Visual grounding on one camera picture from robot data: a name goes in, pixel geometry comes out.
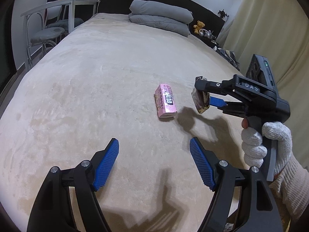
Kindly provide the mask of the right cream knit sleeve forearm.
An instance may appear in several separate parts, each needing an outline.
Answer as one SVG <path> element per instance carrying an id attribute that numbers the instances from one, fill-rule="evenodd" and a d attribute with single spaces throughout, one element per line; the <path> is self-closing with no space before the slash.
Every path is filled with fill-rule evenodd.
<path id="1" fill-rule="evenodd" d="M 282 200 L 294 222 L 298 222 L 308 208 L 308 172 L 292 154 L 271 189 Z"/>

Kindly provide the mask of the right hand white knit glove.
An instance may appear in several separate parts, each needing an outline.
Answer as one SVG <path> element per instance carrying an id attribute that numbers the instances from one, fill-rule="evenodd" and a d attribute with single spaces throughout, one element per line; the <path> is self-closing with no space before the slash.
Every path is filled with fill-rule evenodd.
<path id="1" fill-rule="evenodd" d="M 247 120 L 243 120 L 242 127 L 241 148 L 244 152 L 245 163 L 248 166 L 261 167 L 267 155 L 267 149 L 262 144 L 263 138 L 276 140 L 278 149 L 274 175 L 279 175 L 292 155 L 292 134 L 290 129 L 281 122 L 266 122 L 263 124 L 262 133 L 260 134 L 249 127 Z"/>

